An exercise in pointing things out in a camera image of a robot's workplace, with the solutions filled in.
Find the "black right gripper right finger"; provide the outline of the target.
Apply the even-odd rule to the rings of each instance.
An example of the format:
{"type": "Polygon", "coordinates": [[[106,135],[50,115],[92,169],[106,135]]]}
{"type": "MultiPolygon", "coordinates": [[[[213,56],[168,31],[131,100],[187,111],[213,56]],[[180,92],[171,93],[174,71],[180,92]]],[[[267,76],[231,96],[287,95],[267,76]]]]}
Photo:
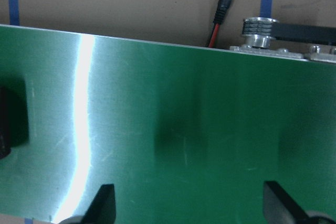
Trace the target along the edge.
{"type": "Polygon", "coordinates": [[[267,223],[308,223],[309,216],[276,181],[263,185],[263,214],[267,223]]]}

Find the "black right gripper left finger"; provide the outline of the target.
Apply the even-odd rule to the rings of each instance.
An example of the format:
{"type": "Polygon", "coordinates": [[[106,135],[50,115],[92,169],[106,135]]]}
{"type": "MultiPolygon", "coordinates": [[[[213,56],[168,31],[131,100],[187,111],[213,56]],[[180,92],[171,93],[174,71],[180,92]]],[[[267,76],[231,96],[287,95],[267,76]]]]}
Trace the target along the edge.
{"type": "Polygon", "coordinates": [[[115,223],[116,199],[114,184],[102,185],[85,215],[82,223],[115,223]]]}

